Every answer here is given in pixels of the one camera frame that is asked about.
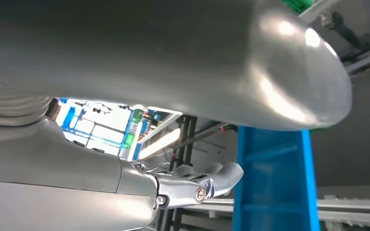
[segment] bolt head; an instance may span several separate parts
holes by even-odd
[[[203,188],[198,189],[196,193],[196,201],[198,203],[202,203],[205,200],[205,197],[206,197],[205,189]]]
[[[165,197],[158,196],[157,199],[155,200],[155,203],[157,203],[157,205],[163,205],[165,204],[166,201],[167,199],[165,199]]]

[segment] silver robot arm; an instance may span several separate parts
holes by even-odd
[[[0,230],[139,228],[159,208],[200,204],[242,175],[237,164],[225,166],[223,174],[192,177],[137,170],[67,141],[47,118],[0,126]]]

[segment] blue metal frame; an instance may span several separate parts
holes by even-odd
[[[126,145],[125,145],[125,142],[127,141],[128,135],[130,133],[130,127],[131,127],[132,119],[134,118],[134,111],[135,110],[131,110],[130,119],[128,120],[127,126],[125,127],[124,138],[122,139],[122,142],[121,142],[123,144],[122,148],[127,148]]]
[[[71,133],[71,134],[74,134],[74,135],[78,135],[78,136],[81,136],[81,137],[84,137],[84,138],[88,138],[89,140],[90,139],[92,140],[92,138],[95,138],[96,140],[101,140],[101,141],[103,141],[105,143],[108,143],[112,146],[120,148],[121,144],[118,143],[118,142],[111,141],[111,140],[101,138],[101,137],[98,137],[98,136],[94,136],[92,131],[90,133],[87,133],[87,132],[83,132],[83,131],[80,131],[80,130],[76,129],[77,122],[80,121],[81,118],[83,117],[83,110],[81,110],[81,112],[78,116],[77,122],[71,128],[70,123],[71,123],[72,119],[74,118],[75,113],[76,113],[76,108],[75,107],[70,107],[69,112],[67,113],[66,118],[63,121],[63,124],[61,125],[62,131],[65,131],[65,132],[68,132],[68,133]]]
[[[234,231],[319,231],[310,133],[239,127]]]

